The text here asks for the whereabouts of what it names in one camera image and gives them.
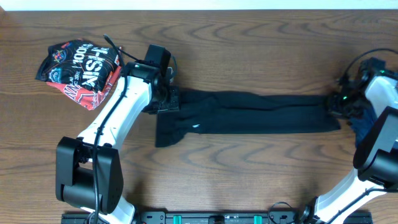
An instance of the green connector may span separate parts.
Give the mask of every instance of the green connector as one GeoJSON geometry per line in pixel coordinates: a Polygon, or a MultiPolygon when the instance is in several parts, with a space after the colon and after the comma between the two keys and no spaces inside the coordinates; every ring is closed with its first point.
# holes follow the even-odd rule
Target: green connector
{"type": "Polygon", "coordinates": [[[262,216],[255,215],[254,216],[254,224],[262,224],[262,216]]]}
{"type": "Polygon", "coordinates": [[[182,224],[182,217],[181,215],[173,216],[173,224],[182,224]]]}

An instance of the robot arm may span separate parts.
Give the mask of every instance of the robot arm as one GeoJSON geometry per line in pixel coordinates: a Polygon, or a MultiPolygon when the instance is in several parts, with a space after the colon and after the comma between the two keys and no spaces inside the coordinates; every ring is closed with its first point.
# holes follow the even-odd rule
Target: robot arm
{"type": "MultiPolygon", "coordinates": [[[[108,143],[112,148],[121,150],[124,139],[138,114],[150,103],[152,99],[151,83],[146,83],[141,78],[128,76],[127,84],[128,86],[125,97],[122,99],[115,111],[113,111],[111,117],[103,128],[103,135],[100,137],[98,143],[99,146],[103,146],[108,143]]],[[[118,86],[113,93],[113,96],[105,105],[104,109],[97,118],[78,135],[78,138],[83,138],[83,142],[85,143],[94,144],[98,126],[122,94],[123,87],[124,78],[121,78],[118,81],[118,86]]]]}
{"type": "MultiPolygon", "coordinates": [[[[151,45],[144,61],[129,62],[126,65],[126,96],[109,117],[99,139],[97,169],[100,216],[110,223],[133,222],[135,208],[121,196],[123,175],[119,160],[121,146],[132,124],[141,111],[158,113],[179,108],[178,88],[169,86],[169,80],[173,77],[172,69],[167,69],[169,60],[169,52],[163,47],[151,45]]],[[[366,96],[379,118],[355,153],[354,169],[330,192],[315,198],[307,206],[299,223],[343,223],[349,214],[366,202],[389,190],[398,189],[398,149],[393,149],[398,137],[397,81],[396,78],[374,75],[377,72],[390,72],[384,69],[384,64],[374,66],[375,62],[377,61],[363,64],[366,68],[373,69],[373,72],[363,75],[364,78],[357,85],[360,89],[356,92],[366,96]]],[[[64,137],[58,144],[55,184],[57,199],[93,212],[93,171],[80,167],[79,163],[90,161],[97,128],[123,89],[124,79],[120,79],[113,96],[93,123],[77,139],[64,137]]],[[[357,108],[352,106],[357,105],[357,95],[347,95],[346,91],[342,91],[341,95],[333,99],[339,104],[337,112],[344,116],[357,114],[357,108]]]]}
{"type": "Polygon", "coordinates": [[[156,114],[179,110],[174,76],[167,68],[171,54],[164,47],[150,45],[145,60],[129,62],[123,67],[126,78],[118,86],[98,117],[77,139],[63,137],[57,146],[56,196],[70,205],[93,212],[95,193],[93,171],[79,163],[91,161],[95,137],[100,124],[124,91],[124,97],[110,114],[97,147],[97,173],[100,216],[109,223],[130,224],[135,208],[122,196],[123,175],[119,159],[123,141],[141,111],[156,114]]]}

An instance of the black garment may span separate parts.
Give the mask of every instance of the black garment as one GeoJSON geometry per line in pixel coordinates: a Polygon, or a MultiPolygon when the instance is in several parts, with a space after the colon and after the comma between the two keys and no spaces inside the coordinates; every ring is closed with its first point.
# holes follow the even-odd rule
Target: black garment
{"type": "Polygon", "coordinates": [[[176,144],[186,133],[288,134],[340,129],[326,96],[259,96],[233,91],[182,91],[181,110],[157,116],[156,147],[176,144]]]}

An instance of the red and black bag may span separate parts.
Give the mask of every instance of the red and black bag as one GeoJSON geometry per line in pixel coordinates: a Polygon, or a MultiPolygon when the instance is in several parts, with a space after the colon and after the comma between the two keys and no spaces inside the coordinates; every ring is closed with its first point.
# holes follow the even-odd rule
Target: red and black bag
{"type": "Polygon", "coordinates": [[[36,79],[93,110],[108,95],[120,70],[114,49],[78,39],[50,46],[36,79]]]}

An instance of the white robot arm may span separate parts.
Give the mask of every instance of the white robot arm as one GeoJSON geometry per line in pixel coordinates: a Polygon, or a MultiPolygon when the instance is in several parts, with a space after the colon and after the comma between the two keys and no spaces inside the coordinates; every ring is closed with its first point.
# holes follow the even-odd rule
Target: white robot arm
{"type": "Polygon", "coordinates": [[[342,224],[368,201],[398,188],[398,158],[392,149],[398,138],[398,74],[386,70],[383,61],[370,58],[362,62],[357,78],[360,82],[355,81],[355,86],[359,88],[354,91],[363,92],[378,120],[357,148],[354,169],[316,199],[313,215],[325,223],[342,224]]]}
{"type": "MultiPolygon", "coordinates": [[[[115,224],[131,224],[135,213],[134,206],[121,196],[123,177],[119,151],[127,133],[142,110],[152,111],[147,109],[148,106],[157,108],[158,111],[161,107],[165,110],[178,108],[178,103],[159,104],[178,98],[178,93],[174,93],[175,89],[169,88],[168,83],[161,78],[155,82],[155,76],[148,77],[140,72],[153,74],[151,66],[145,63],[129,63],[126,66],[129,68],[126,71],[135,69],[136,73],[127,76],[125,97],[109,117],[98,142],[100,216],[115,224]]],[[[165,76],[173,71],[169,68],[160,73],[165,76]]],[[[124,82],[123,78],[119,80],[107,105],[93,123],[79,134],[78,139],[64,137],[57,148],[57,198],[88,212],[94,212],[92,171],[79,167],[78,163],[90,161],[88,152],[95,143],[98,126],[119,99],[124,90],[124,82]]],[[[300,220],[301,223],[341,224],[349,214],[366,202],[398,188],[398,155],[392,149],[398,137],[396,86],[396,79],[379,75],[369,76],[366,84],[361,86],[379,118],[356,151],[354,169],[330,192],[313,200],[300,220]]]]}

